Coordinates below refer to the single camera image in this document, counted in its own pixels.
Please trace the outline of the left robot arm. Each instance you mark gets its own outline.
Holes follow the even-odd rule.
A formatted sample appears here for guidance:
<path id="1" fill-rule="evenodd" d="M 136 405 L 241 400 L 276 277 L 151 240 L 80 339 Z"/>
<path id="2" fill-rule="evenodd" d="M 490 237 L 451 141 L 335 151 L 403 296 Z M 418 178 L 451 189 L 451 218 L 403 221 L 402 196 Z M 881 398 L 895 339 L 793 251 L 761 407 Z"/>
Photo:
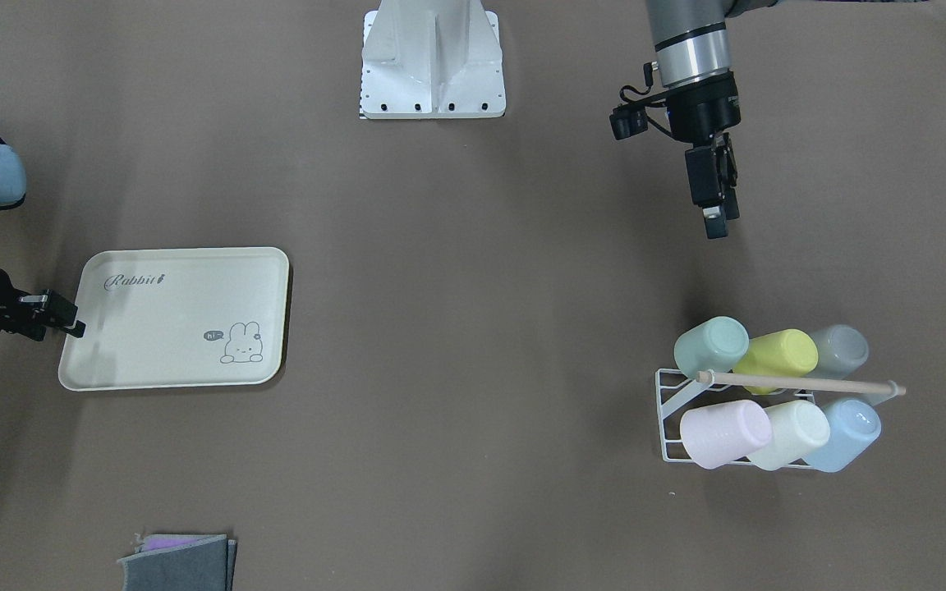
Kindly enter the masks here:
<path id="1" fill-rule="evenodd" d="M 741 122 L 726 22 L 774 1 L 649 1 L 646 3 L 659 77 L 667 90 L 669 134 L 688 145 L 691 201 L 707 238 L 728 235 L 739 218 L 738 172 L 728 130 Z"/>

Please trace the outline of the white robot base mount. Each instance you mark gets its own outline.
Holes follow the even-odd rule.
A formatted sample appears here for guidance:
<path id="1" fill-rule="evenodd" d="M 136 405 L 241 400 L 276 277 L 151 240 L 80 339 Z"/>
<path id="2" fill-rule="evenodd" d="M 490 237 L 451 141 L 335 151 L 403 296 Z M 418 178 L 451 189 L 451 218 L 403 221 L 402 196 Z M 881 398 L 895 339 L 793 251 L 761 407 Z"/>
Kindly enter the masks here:
<path id="1" fill-rule="evenodd" d="M 499 18 L 480 1 L 383 1 L 365 13 L 361 31 L 363 119 L 506 113 Z"/>

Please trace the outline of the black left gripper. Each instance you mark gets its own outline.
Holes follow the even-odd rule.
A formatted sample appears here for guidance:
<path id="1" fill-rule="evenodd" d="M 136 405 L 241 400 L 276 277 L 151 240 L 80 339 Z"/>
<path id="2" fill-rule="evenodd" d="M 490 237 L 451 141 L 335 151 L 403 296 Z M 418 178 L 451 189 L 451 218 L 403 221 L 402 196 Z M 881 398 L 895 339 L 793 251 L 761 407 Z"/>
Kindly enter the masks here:
<path id="1" fill-rule="evenodd" d="M 673 138 L 686 150 L 688 186 L 702 207 L 707 239 L 728 236 L 728 221 L 740 217 L 738 167 L 728 128 L 740 123 L 738 86 L 732 72 L 669 90 L 667 114 Z"/>

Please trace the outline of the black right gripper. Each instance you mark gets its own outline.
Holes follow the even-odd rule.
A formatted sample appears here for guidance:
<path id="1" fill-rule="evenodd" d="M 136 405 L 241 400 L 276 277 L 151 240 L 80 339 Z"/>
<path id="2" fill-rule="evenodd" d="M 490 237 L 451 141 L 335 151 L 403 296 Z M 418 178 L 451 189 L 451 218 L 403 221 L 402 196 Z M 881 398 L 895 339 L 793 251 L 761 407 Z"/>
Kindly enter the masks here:
<path id="1" fill-rule="evenodd" d="M 21 334 L 33 341 L 42 341 L 48 332 L 62 332 L 82 339 L 86 325 L 76 321 L 76 306 L 56 291 L 44 292 L 44 318 L 36 318 L 36 305 L 24 303 L 31 294 L 11 284 L 10 277 L 0 269 L 0 332 Z"/>

